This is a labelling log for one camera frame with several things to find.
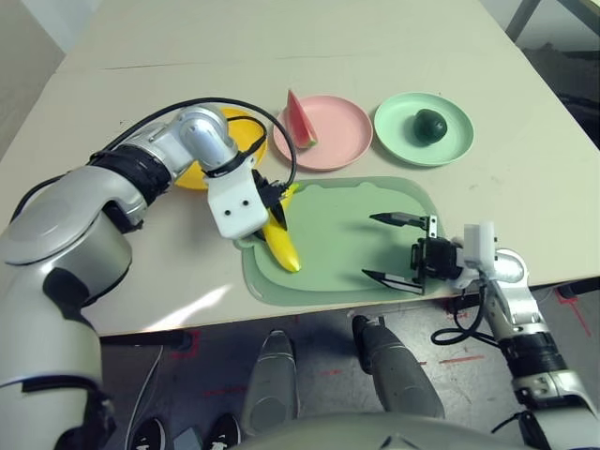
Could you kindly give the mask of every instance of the pink plate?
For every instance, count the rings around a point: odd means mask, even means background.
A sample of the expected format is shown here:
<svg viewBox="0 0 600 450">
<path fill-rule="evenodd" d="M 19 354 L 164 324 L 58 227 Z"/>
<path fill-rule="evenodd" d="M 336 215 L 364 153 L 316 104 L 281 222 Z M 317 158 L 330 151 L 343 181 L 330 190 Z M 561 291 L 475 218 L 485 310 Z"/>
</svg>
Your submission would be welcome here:
<svg viewBox="0 0 600 450">
<path fill-rule="evenodd" d="M 298 150 L 298 165 L 313 171 L 333 171 L 355 162 L 368 150 L 373 126 L 367 114 L 351 101 L 333 96 L 300 99 L 318 143 Z M 284 126 L 283 112 L 277 118 Z M 274 128 L 273 139 L 279 152 L 290 159 L 290 150 L 281 132 Z"/>
</svg>

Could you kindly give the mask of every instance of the banana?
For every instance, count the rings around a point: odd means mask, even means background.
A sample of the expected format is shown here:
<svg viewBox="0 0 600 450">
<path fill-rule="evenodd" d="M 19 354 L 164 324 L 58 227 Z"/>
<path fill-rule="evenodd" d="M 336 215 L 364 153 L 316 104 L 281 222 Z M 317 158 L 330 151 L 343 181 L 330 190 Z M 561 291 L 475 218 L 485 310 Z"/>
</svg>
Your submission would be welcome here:
<svg viewBox="0 0 600 450">
<path fill-rule="evenodd" d="M 281 200 L 281 206 L 285 212 L 292 201 L 294 192 L 300 185 L 294 183 L 285 191 L 284 198 Z M 266 245 L 273 253 L 277 262 L 288 272 L 298 272 L 301 268 L 298 252 L 293 246 L 290 234 L 277 222 L 273 214 L 269 211 L 269 221 L 262 227 Z"/>
</svg>

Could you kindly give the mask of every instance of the avocado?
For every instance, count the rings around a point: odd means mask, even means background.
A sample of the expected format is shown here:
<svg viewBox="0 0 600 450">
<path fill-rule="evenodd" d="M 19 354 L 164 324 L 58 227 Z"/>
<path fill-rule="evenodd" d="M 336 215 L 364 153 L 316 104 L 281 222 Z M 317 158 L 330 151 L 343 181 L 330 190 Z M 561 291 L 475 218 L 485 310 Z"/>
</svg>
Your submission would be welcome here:
<svg viewBox="0 0 600 450">
<path fill-rule="evenodd" d="M 414 117 L 412 130 L 416 139 L 425 145 L 430 145 L 445 136 L 448 124 L 439 112 L 420 110 Z"/>
</svg>

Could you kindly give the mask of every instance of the green plate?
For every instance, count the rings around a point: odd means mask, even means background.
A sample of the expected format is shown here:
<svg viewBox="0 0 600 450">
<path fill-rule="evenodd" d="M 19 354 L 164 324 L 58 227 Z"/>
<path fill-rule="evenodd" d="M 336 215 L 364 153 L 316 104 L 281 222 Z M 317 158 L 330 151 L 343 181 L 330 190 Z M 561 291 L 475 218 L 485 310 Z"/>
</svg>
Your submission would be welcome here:
<svg viewBox="0 0 600 450">
<path fill-rule="evenodd" d="M 431 145 L 414 136 L 414 116 L 422 109 L 440 113 L 448 124 L 446 135 Z M 473 124 L 464 111 L 450 100 L 418 92 L 398 94 L 382 103 L 375 113 L 375 132 L 394 156 L 417 166 L 459 160 L 473 143 Z"/>
<path fill-rule="evenodd" d="M 411 278 L 411 245 L 425 232 L 393 227 L 369 215 L 403 211 L 436 214 L 426 192 L 396 177 L 339 178 L 300 182 L 286 212 L 288 231 L 302 269 L 282 269 L 266 244 L 254 237 L 236 241 L 248 290 L 271 305 L 327 305 L 414 299 L 362 273 L 378 270 Z M 435 289 L 436 281 L 427 283 Z"/>
</svg>

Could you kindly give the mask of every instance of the gray floor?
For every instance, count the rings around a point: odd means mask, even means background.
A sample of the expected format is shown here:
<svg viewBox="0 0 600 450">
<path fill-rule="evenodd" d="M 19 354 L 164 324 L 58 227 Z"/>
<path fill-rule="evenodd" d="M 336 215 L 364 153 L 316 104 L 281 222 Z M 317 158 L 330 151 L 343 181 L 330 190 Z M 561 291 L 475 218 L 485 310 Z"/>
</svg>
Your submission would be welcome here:
<svg viewBox="0 0 600 450">
<path fill-rule="evenodd" d="M 573 306 L 562 304 L 551 290 L 535 296 L 567 363 L 579 372 L 597 404 L 600 295 L 582 295 Z M 431 332 L 451 325 L 451 317 L 442 302 L 416 302 L 194 329 L 197 342 L 190 352 L 165 350 L 139 417 L 161 417 L 172 436 L 190 426 L 204 436 L 221 413 L 239 415 L 258 350 L 273 328 L 286 330 L 296 344 L 301 416 L 381 411 L 372 381 L 360 370 L 354 355 L 351 318 L 356 313 L 384 315 L 390 329 L 423 363 L 448 420 L 489 432 L 519 410 L 500 352 L 472 339 L 450 347 L 432 345 Z M 114 397 L 118 425 L 106 448 L 123 448 L 131 409 L 157 350 L 103 349 L 106 389 Z M 497 436 L 507 442 L 521 442 L 515 424 Z"/>
</svg>

